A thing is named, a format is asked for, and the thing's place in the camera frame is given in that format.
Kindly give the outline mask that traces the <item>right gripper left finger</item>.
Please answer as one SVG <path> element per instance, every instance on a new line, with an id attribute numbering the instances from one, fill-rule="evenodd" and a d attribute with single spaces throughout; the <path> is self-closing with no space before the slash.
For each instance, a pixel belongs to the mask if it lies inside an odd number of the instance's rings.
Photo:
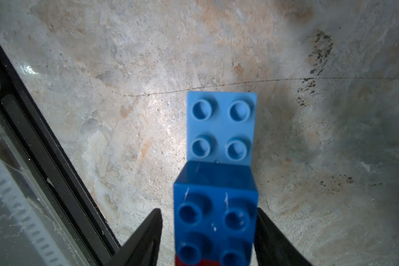
<path id="1" fill-rule="evenodd" d="M 106 265 L 157 265 L 161 234 L 162 214 L 159 208 L 155 208 Z"/>

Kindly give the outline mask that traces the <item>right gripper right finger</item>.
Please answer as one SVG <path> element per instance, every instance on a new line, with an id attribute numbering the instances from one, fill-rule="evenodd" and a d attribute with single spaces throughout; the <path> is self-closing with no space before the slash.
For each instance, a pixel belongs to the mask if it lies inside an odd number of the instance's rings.
<path id="1" fill-rule="evenodd" d="M 259 266 L 311 266 L 261 208 L 258 208 L 254 248 Z"/>

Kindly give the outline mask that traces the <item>blue small lego brick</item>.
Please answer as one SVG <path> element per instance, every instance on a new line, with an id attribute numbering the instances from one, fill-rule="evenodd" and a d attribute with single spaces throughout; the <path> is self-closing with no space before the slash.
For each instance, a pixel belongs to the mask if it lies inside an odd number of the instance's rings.
<path id="1" fill-rule="evenodd" d="M 248 266 L 259 198 L 250 167 L 190 161 L 173 189 L 177 259 Z"/>

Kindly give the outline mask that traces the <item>light blue brick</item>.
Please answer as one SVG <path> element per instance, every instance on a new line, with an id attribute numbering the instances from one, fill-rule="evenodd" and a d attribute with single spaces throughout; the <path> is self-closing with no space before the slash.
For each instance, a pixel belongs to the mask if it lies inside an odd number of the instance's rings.
<path id="1" fill-rule="evenodd" d="M 256 93 L 188 92 L 187 159 L 250 166 Z"/>

